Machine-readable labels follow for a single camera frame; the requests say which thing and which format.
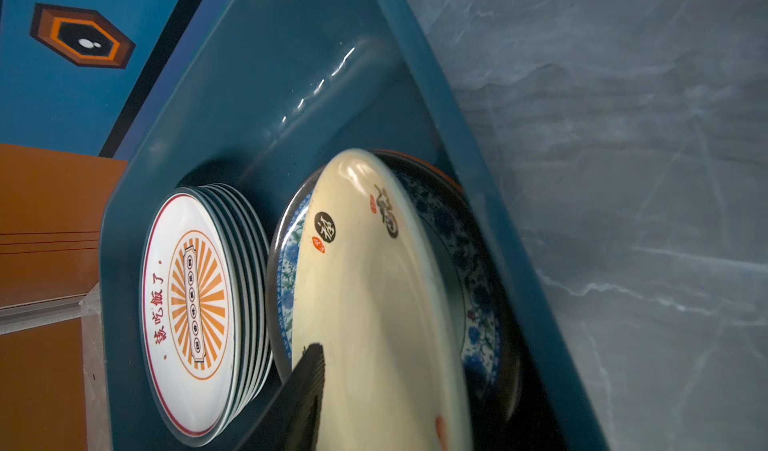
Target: hexagon shape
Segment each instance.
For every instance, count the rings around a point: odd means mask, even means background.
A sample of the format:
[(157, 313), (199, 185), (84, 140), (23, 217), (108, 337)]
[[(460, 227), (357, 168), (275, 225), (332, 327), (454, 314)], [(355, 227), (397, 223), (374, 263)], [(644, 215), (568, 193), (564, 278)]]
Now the hexagon shape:
[(29, 35), (77, 66), (124, 68), (135, 44), (95, 10), (36, 4)]

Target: marble wall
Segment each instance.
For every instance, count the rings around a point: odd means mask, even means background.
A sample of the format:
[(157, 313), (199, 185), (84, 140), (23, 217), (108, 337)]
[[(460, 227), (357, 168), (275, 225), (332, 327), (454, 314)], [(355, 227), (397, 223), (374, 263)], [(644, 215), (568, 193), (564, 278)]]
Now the marble wall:
[(612, 449), (768, 442), (768, 0), (408, 0)]

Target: floral patterned bowl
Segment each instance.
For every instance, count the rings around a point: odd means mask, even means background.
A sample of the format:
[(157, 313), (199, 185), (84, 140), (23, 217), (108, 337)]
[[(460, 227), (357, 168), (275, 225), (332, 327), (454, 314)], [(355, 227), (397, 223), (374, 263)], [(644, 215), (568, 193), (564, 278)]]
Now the floral patterned bowl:
[[(493, 399), (509, 418), (519, 398), (520, 354), (506, 300), (461, 188), (436, 168), (396, 152), (374, 154), (408, 192), (446, 284), (456, 344), (475, 399)], [(275, 230), (267, 264), (267, 328), (275, 365), (291, 372), (293, 292), (299, 244), (318, 169), (296, 191)]]

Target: blue wall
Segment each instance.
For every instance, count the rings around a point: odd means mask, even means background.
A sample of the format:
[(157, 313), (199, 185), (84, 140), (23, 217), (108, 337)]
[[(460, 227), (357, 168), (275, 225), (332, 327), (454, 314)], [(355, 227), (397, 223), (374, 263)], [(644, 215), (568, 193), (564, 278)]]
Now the blue wall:
[[(2, 0), (0, 143), (98, 155), (176, 2)], [(76, 66), (34, 40), (36, 3), (101, 13), (136, 43), (128, 66)]]

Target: orange sunburst design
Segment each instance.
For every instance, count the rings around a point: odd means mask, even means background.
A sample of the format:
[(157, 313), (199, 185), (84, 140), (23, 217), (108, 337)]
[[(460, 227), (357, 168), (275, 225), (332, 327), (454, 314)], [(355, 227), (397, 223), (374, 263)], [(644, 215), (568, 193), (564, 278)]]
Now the orange sunburst design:
[(205, 234), (189, 231), (181, 237), (168, 269), (170, 332), (180, 361), (197, 379), (216, 374), (224, 355), (230, 327), (227, 278)]

